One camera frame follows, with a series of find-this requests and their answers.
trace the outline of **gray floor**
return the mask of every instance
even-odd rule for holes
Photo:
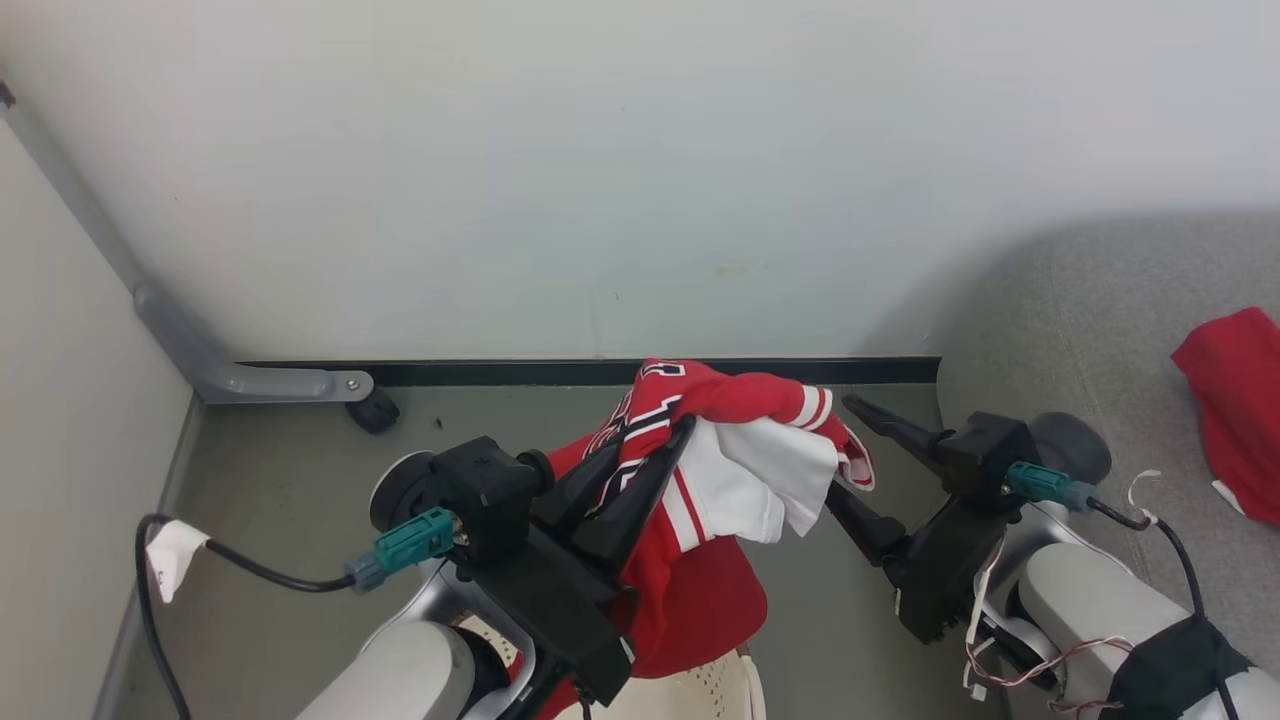
[[[932,386],[873,386],[868,397],[937,425]],[[366,503],[383,470],[407,452],[489,434],[509,451],[552,448],[594,429],[620,388],[416,388],[392,391],[404,415],[380,437],[337,407],[215,407],[205,419],[179,514],[261,562],[302,577],[340,573],[375,533]],[[851,421],[850,427],[859,425]],[[892,443],[864,433],[878,488],[868,501],[910,523],[941,500]],[[998,717],[960,689],[952,642],[920,646],[892,614],[888,584],[824,518],[805,538],[744,543],[769,597],[751,641],[769,716]],[[412,573],[380,591],[306,596],[200,557],[159,630],[200,720],[293,717],[416,589]],[[170,719],[143,647],[134,647],[118,716]]]

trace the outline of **caster wheel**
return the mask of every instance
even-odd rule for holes
[[[399,419],[399,407],[392,402],[383,388],[375,387],[369,397],[347,404],[347,414],[360,425],[360,429],[371,436],[376,436],[396,424]]]

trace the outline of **red cloth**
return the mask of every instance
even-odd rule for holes
[[[1192,331],[1172,359],[1199,401],[1217,479],[1245,515],[1280,527],[1280,328],[1247,307]]]
[[[713,423],[771,418],[831,439],[841,474],[869,488],[873,478],[847,469],[850,459],[864,461],[867,468],[870,459],[831,405],[829,391],[774,375],[731,377],[694,361],[646,360],[635,386],[608,421],[549,457],[556,475],[562,477],[609,438],[625,433],[618,471],[603,495],[602,502],[607,502],[625,492],[639,462],[671,438],[671,427],[681,418],[696,415]],[[677,474],[671,482],[682,479]],[[696,525],[696,514],[691,515]],[[698,536],[699,541],[705,539],[700,527]],[[764,623],[764,589],[737,539],[717,537],[682,553],[663,506],[654,510],[622,578],[640,592],[630,633],[635,642],[632,676],[636,678],[664,678],[712,662],[746,642]],[[576,701],[566,683],[539,717],[554,717]]]

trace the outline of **black baseboard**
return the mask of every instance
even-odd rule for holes
[[[938,357],[735,357],[701,360],[730,374],[769,373],[809,384],[932,383]],[[250,363],[259,368],[364,370],[381,387],[628,386],[640,360],[428,360]]]

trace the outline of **white wall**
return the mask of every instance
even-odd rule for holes
[[[259,357],[914,354],[1005,243],[1280,200],[1265,0],[13,0]]]
[[[88,717],[191,388],[0,120],[0,715]]]

